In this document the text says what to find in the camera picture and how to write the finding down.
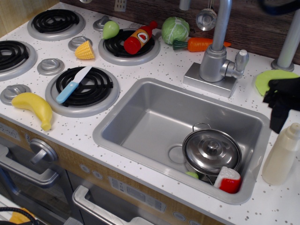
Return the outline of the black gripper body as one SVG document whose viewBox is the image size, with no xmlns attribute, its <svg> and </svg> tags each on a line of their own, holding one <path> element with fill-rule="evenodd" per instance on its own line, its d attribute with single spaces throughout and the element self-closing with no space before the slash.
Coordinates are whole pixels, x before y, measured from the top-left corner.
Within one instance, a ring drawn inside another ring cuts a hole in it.
<svg viewBox="0 0 300 225">
<path fill-rule="evenodd" d="M 300 78 L 273 79 L 268 82 L 269 90 L 263 102 L 269 107 L 284 106 L 292 110 L 300 109 Z"/>
</svg>

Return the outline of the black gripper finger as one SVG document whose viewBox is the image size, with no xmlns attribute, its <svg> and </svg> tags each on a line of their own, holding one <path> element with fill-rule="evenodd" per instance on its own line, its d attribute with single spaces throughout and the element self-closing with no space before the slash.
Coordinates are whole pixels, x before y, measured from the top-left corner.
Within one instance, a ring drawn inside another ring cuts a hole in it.
<svg viewBox="0 0 300 225">
<path fill-rule="evenodd" d="M 275 106 L 272 108 L 270 118 L 270 128 L 277 134 L 280 133 L 285 121 L 289 115 L 289 108 L 283 106 Z"/>
</svg>

